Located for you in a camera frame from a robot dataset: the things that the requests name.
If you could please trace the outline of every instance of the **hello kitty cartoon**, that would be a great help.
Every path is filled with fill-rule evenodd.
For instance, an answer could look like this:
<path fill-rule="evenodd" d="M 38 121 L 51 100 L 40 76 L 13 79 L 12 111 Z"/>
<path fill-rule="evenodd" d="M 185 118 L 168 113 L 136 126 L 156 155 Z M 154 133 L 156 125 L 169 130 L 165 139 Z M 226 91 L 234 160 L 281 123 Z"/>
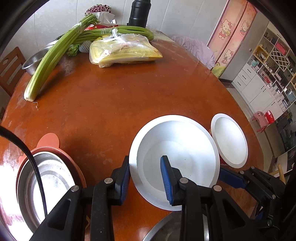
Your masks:
<path fill-rule="evenodd" d="M 226 18 L 221 25 L 222 31 L 219 33 L 219 38 L 224 40 L 227 36 L 231 34 L 230 30 L 232 28 L 232 23 L 229 22 Z"/>
<path fill-rule="evenodd" d="M 241 27 L 241 29 L 240 29 L 239 34 L 240 34 L 241 36 L 244 36 L 244 35 L 246 34 L 246 32 L 248 31 L 248 27 L 249 27 L 249 26 L 250 26 L 250 24 L 249 24 L 248 22 L 244 21 L 244 22 L 242 23 L 242 27 Z"/>
<path fill-rule="evenodd" d="M 227 64 L 228 63 L 228 60 L 230 60 L 232 56 L 233 56 L 233 51 L 231 51 L 230 49 L 228 49 L 226 51 L 226 53 L 224 54 L 224 59 L 221 62 L 223 64 Z"/>

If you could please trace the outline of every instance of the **floor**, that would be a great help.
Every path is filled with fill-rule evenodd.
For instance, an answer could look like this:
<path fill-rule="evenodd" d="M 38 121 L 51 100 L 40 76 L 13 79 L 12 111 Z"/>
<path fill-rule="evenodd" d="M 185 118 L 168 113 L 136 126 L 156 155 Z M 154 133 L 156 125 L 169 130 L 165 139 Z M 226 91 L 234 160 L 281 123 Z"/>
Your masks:
<path fill-rule="evenodd" d="M 276 129 L 276 124 L 273 123 L 269 125 L 262 133 L 257 132 L 257 130 L 260 129 L 259 124 L 256 121 L 252 121 L 253 113 L 247 105 L 247 103 L 245 102 L 245 100 L 242 98 L 242 96 L 239 94 L 239 92 L 236 90 L 236 88 L 234 88 L 232 84 L 225 85 L 225 87 L 233 96 L 233 98 L 238 103 L 238 105 L 244 112 L 245 116 L 249 120 L 263 152 L 263 170 L 265 172 L 268 172 L 270 163 L 273 160 L 273 158 L 285 153 L 285 147 L 281 139 L 281 136 Z"/>

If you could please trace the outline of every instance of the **large white bowl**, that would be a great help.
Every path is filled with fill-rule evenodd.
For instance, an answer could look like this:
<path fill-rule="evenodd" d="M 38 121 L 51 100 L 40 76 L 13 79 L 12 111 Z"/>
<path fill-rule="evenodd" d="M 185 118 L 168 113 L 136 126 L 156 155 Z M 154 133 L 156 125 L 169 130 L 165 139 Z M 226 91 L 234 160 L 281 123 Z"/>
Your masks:
<path fill-rule="evenodd" d="M 147 123 L 136 135 L 129 154 L 131 177 L 139 193 L 156 207 L 178 211 L 167 201 L 160 158 L 196 184 L 212 187 L 219 176 L 219 153 L 208 131 L 196 121 L 166 115 Z"/>
<path fill-rule="evenodd" d="M 246 137 L 234 119 L 216 114 L 211 122 L 212 137 L 222 159 L 231 167 L 241 168 L 248 158 Z"/>

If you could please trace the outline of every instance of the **hello kitty door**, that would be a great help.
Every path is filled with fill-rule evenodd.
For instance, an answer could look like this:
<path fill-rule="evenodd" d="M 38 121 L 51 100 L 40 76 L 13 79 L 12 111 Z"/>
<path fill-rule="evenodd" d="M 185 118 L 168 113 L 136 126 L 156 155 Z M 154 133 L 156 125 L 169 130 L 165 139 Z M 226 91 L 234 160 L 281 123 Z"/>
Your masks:
<path fill-rule="evenodd" d="M 246 0 L 229 0 L 213 31 L 208 47 L 214 52 L 216 65 L 213 74 L 219 78 L 235 55 L 257 14 Z"/>

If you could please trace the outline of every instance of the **chair backrest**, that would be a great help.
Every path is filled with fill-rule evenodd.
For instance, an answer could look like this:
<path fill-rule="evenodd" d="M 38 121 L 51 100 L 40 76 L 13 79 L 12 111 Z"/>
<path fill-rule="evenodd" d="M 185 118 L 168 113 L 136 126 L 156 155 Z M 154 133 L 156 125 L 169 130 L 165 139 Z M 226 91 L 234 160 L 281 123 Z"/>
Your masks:
<path fill-rule="evenodd" d="M 3 73 L 9 63 L 15 58 L 17 59 L 13 62 L 13 64 L 7 69 L 7 71 Z M 20 80 L 21 76 L 24 74 L 24 69 L 19 69 L 16 75 L 13 77 L 10 83 L 7 83 L 9 78 L 15 72 L 19 65 L 23 65 L 25 62 L 25 58 L 20 51 L 19 47 L 15 47 L 13 51 L 11 51 L 4 59 L 0 62 L 0 86 L 10 95 L 12 96 L 13 91 Z"/>

